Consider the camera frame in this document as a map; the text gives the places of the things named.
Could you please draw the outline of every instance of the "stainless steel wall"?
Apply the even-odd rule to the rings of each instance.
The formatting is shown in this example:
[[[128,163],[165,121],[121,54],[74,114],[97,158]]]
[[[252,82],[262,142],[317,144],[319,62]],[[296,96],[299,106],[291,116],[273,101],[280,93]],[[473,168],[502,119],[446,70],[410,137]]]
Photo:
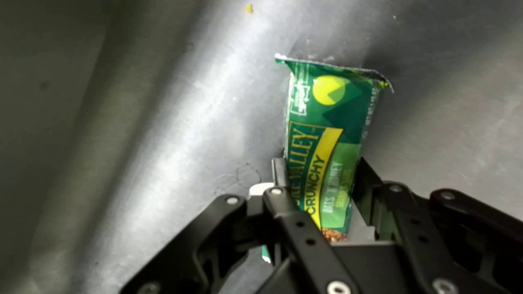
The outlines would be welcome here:
[[[2,292],[116,292],[211,198],[268,181],[275,52],[381,70],[376,170],[523,219],[523,3],[252,3],[2,3]]]

